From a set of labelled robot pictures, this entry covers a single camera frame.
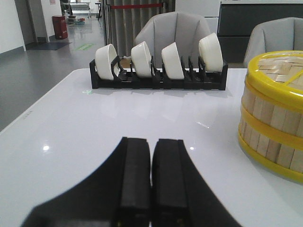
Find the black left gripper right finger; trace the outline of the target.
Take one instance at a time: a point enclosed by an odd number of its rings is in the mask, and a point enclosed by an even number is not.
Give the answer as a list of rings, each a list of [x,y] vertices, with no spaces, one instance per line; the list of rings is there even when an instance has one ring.
[[[152,226],[238,227],[193,164],[182,140],[160,139],[152,159]]]

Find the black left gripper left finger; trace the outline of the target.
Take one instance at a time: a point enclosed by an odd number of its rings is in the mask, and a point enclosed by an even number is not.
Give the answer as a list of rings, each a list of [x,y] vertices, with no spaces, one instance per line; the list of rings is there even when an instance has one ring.
[[[34,207],[24,227],[147,227],[150,150],[145,139],[123,137],[91,175]]]

